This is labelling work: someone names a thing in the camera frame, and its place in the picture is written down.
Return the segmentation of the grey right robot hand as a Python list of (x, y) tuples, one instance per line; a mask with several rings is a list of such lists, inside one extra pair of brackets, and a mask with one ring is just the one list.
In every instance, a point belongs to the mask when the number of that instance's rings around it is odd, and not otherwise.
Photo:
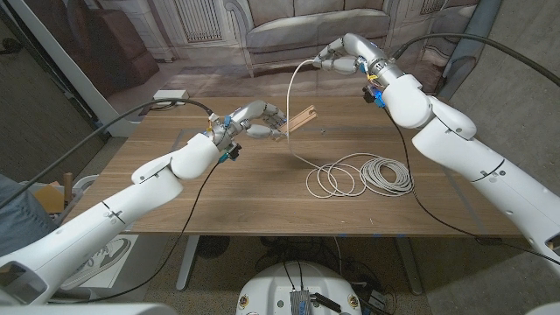
[(312, 60), (319, 69), (340, 74), (364, 73), (371, 81), (387, 87), (404, 72), (385, 52), (366, 38), (347, 33), (323, 48)]

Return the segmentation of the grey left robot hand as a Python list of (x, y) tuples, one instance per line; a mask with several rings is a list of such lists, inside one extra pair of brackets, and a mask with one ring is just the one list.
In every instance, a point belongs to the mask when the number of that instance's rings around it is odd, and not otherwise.
[(222, 121), (217, 115), (212, 122), (213, 143), (219, 151), (224, 151), (233, 143), (234, 137), (245, 132), (253, 138), (281, 138), (285, 134), (279, 130), (286, 124), (286, 115), (277, 106), (257, 100), (227, 115)]

